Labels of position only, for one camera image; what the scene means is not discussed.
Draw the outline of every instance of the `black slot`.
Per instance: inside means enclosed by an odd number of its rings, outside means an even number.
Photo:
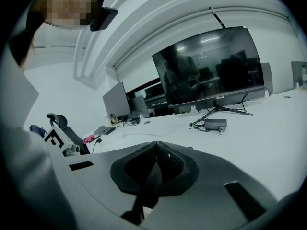
[[[238,182],[224,185],[249,221],[261,216],[265,209]]]
[[[76,171],[76,170],[80,170],[86,167],[90,167],[94,165],[92,162],[82,162],[82,163],[75,163],[75,164],[71,164],[69,167],[71,168],[72,171]]]

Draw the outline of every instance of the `cable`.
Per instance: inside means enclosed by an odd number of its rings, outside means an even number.
[[[269,96],[271,95],[271,91],[267,88],[267,87],[264,87],[268,92],[269,92]]]
[[[168,132],[167,134],[164,134],[164,135],[155,135],[155,134],[146,134],[146,133],[127,133],[127,134],[124,134],[124,136],[131,136],[131,135],[145,135],[145,136],[157,136],[157,137],[163,137],[163,136],[168,136],[170,135],[171,133],[175,132],[176,130],[180,129],[181,127],[187,125],[187,122],[184,122],[183,124],[179,125],[176,129]]]
[[[237,110],[243,110],[244,112],[247,113],[247,110],[245,109],[245,106],[244,106],[244,104],[243,104],[244,99],[247,97],[247,95],[248,95],[248,93],[246,93],[246,94],[243,96],[243,99],[242,99],[242,101],[241,101],[241,104],[242,104],[242,106],[243,106],[243,109],[242,109],[242,108],[238,108]]]
[[[209,132],[210,131],[208,129],[203,130],[201,128],[206,128],[206,127],[204,125],[195,125],[193,123],[190,123],[190,126],[189,126],[189,129],[197,129],[197,130],[202,131],[202,132]]]
[[[194,107],[194,109],[196,110],[196,111],[198,111],[198,113],[201,115],[201,116],[203,116],[203,114],[201,114],[200,112],[199,112],[199,110],[197,110],[196,109],[196,107],[193,105],[193,107]]]
[[[100,142],[102,142],[102,139],[101,139],[101,138],[97,139],[97,141],[96,141],[95,144],[94,144],[92,154],[94,153],[95,145],[96,145],[97,143],[100,143]]]
[[[137,123],[137,124],[135,124],[135,125],[130,125],[130,124],[128,124],[128,122],[127,121],[125,121],[124,123],[126,123],[127,125],[129,125],[129,126],[137,126],[139,123]]]

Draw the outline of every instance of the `ceiling light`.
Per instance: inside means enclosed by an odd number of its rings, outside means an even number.
[[[218,38],[220,38],[220,37],[218,36],[218,37],[210,38],[210,39],[207,39],[207,40],[201,41],[201,43],[204,43],[204,42],[207,42],[207,41],[210,41],[210,40],[214,40],[214,39],[218,39]]]

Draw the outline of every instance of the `computer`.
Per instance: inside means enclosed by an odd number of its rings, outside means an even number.
[[[104,96],[107,114],[110,118],[128,116],[131,114],[123,82],[119,82]]]
[[[143,96],[138,96],[129,100],[129,105],[132,115],[130,115],[128,118],[140,117],[140,115],[142,115],[144,118],[148,118],[150,116]]]
[[[262,92],[261,63],[246,27],[214,30],[187,38],[153,55],[169,107],[215,107],[209,114]]]

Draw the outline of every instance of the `red object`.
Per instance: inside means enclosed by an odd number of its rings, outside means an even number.
[[[86,144],[86,143],[88,143],[88,142],[90,142],[91,140],[94,140],[94,139],[95,139],[95,136],[90,135],[89,137],[87,137],[83,140],[83,143]]]

